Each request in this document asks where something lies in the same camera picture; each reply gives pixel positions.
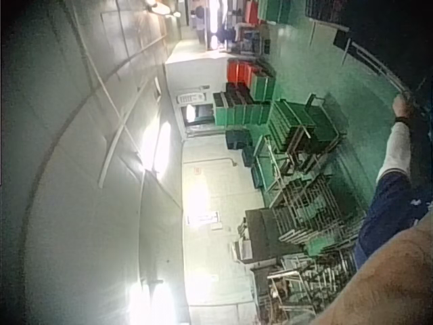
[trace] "white sleeve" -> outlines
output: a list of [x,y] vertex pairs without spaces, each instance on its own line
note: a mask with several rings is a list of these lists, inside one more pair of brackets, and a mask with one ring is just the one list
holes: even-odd
[[411,140],[409,128],[402,122],[397,122],[391,129],[391,134],[386,144],[385,161],[379,170],[376,182],[388,171],[397,169],[410,174],[409,165],[411,163]]

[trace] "hand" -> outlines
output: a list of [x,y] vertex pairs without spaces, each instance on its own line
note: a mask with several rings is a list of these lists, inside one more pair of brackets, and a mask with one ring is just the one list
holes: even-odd
[[402,94],[398,94],[394,98],[394,103],[392,103],[392,109],[394,110],[395,117],[405,117],[409,118],[412,113],[412,106],[403,97]]

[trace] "blue pants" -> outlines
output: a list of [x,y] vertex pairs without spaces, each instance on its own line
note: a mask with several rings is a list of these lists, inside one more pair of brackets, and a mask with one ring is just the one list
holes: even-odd
[[431,201],[431,186],[414,190],[405,174],[398,171],[385,174],[379,180],[355,244],[357,269],[394,235],[426,215]]

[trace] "wristwatch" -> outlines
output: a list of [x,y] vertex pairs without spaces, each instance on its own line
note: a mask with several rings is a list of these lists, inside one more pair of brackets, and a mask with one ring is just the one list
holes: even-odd
[[394,124],[397,122],[402,122],[406,124],[408,128],[411,128],[411,123],[409,122],[409,119],[407,117],[403,117],[403,116],[396,117],[394,120]]

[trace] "skin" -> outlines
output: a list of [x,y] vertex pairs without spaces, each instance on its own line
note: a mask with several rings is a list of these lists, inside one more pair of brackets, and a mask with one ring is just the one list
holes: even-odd
[[[402,95],[392,109],[397,117],[411,116]],[[433,324],[432,225],[430,211],[415,227],[391,238],[311,324]]]

